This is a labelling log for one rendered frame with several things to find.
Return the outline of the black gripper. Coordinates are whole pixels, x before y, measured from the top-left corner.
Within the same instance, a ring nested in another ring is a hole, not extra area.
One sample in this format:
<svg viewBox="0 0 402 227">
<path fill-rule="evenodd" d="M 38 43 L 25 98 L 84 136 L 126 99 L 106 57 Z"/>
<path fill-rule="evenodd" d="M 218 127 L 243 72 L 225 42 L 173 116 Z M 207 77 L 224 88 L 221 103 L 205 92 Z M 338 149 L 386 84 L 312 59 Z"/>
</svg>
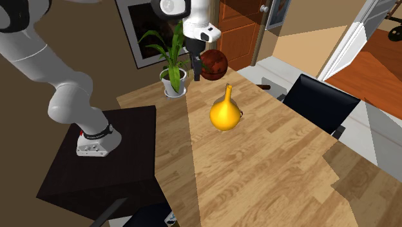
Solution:
<svg viewBox="0 0 402 227">
<path fill-rule="evenodd" d="M 186 38 L 186 50 L 189 52 L 191 58 L 191 65 L 194 71 L 194 81 L 200 80 L 201 73 L 201 59 L 200 53 L 206 48 L 206 42 L 198 39 Z"/>
</svg>

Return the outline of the brown basketball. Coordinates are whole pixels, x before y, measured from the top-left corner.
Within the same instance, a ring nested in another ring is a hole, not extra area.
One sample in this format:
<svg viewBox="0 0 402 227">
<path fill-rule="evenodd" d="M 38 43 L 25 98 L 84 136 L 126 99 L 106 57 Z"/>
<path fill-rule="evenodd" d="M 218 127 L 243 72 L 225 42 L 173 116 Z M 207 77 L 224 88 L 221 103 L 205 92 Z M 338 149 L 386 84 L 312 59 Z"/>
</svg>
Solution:
<svg viewBox="0 0 402 227">
<path fill-rule="evenodd" d="M 219 50 L 208 50 L 201 55 L 201 76 L 209 81 L 221 79 L 227 72 L 228 61 L 226 56 Z"/>
</svg>

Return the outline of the green plant in white pot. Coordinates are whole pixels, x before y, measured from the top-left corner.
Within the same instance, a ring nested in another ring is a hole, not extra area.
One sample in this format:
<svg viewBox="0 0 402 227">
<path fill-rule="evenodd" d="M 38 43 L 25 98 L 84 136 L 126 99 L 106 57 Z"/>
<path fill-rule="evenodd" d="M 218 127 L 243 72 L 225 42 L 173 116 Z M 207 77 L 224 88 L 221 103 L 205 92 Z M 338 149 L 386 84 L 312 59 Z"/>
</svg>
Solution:
<svg viewBox="0 0 402 227">
<path fill-rule="evenodd" d="M 161 35 L 155 30 L 147 31 L 138 41 L 141 42 L 145 37 L 153 35 L 157 37 L 163 44 L 149 44 L 146 45 L 148 48 L 153 48 L 160 52 L 161 58 L 167 61 L 167 65 L 164 67 L 163 71 L 160 73 L 160 80 L 164 83 L 165 95 L 170 98 L 181 97 L 186 93 L 185 79 L 187 77 L 187 72 L 189 71 L 187 64 L 190 62 L 189 59 L 185 61 L 179 61 L 179 53 L 183 48 L 183 42 L 185 39 L 183 33 L 183 20 L 180 20 L 173 30 L 173 38 L 171 41 L 171 46 L 168 46 Z"/>
</svg>

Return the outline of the yellow round vase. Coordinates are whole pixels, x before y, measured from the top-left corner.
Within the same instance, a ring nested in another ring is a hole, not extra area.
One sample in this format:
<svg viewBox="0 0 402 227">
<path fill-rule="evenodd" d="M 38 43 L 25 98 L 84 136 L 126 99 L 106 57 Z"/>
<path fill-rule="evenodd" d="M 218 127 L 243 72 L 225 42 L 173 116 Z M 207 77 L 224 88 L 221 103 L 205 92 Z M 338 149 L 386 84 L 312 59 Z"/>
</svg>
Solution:
<svg viewBox="0 0 402 227">
<path fill-rule="evenodd" d="M 209 118 L 213 126 L 221 131 L 233 129 L 243 116 L 243 111 L 231 98 L 232 86 L 226 84 L 225 94 L 211 107 Z"/>
</svg>

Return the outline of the orange wooden door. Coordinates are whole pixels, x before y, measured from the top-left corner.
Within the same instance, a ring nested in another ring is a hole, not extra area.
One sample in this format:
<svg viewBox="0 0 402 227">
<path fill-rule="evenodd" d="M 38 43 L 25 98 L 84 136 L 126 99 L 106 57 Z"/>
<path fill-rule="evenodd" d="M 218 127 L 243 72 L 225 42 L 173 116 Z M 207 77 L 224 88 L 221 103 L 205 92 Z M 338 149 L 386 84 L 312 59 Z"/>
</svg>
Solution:
<svg viewBox="0 0 402 227">
<path fill-rule="evenodd" d="M 239 70 L 252 61 L 256 41 L 272 0 L 220 0 L 216 49 L 227 58 L 229 67 Z"/>
</svg>

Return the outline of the black chair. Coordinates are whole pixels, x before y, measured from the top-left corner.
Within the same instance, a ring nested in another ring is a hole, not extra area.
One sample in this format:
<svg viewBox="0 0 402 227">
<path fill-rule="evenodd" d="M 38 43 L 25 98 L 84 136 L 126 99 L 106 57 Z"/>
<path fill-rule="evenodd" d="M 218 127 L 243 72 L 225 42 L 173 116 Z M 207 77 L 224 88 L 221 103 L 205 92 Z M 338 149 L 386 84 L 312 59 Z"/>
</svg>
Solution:
<svg viewBox="0 0 402 227">
<path fill-rule="evenodd" d="M 342 123 L 360 102 L 305 74 L 300 74 L 289 92 L 278 100 L 336 139 L 345 131 Z"/>
</svg>

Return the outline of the black robot stand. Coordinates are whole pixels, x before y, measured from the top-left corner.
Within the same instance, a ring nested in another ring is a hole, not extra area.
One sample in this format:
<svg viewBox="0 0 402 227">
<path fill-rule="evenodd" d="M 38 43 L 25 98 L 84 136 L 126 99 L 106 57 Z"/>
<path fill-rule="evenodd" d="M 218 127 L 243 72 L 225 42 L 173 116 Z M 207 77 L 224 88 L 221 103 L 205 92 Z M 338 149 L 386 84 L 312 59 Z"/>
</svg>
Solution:
<svg viewBox="0 0 402 227">
<path fill-rule="evenodd" d="M 166 201 L 155 178 L 155 106 L 106 110 L 106 118 L 122 135 L 105 157 L 79 157 L 80 128 L 69 127 L 37 193 L 37 198 L 95 220 L 117 199 L 124 204 L 113 218 Z"/>
</svg>

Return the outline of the dark framed wall picture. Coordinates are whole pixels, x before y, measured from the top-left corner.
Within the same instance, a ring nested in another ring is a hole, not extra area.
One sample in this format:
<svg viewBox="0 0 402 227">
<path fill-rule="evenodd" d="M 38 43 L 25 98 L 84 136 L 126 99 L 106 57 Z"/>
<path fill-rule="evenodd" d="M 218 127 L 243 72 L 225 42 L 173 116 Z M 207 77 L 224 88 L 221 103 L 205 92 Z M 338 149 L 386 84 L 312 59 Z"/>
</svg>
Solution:
<svg viewBox="0 0 402 227">
<path fill-rule="evenodd" d="M 174 21 L 160 19 L 151 0 L 115 0 L 135 64 L 138 69 L 164 61 L 149 45 L 171 46 Z"/>
</svg>

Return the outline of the small framed wall picture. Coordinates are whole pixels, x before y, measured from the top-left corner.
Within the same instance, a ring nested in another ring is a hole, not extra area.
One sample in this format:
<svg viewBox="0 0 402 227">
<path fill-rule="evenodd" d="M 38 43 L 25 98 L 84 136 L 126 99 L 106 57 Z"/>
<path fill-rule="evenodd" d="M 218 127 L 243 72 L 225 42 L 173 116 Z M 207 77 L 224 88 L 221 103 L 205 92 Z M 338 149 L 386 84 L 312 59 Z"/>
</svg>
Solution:
<svg viewBox="0 0 402 227">
<path fill-rule="evenodd" d="M 283 24 L 290 3 L 291 0 L 273 0 L 265 28 L 266 30 L 276 28 Z"/>
</svg>

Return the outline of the white door frame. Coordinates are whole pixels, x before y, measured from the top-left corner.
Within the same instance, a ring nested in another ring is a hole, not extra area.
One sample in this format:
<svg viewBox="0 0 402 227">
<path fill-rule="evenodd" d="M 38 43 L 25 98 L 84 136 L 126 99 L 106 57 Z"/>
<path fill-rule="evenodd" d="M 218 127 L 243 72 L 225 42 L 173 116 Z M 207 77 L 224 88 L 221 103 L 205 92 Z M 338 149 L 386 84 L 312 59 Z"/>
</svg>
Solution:
<svg viewBox="0 0 402 227">
<path fill-rule="evenodd" d="M 325 81 L 353 62 L 399 0 L 366 0 L 338 47 L 318 76 Z"/>
</svg>

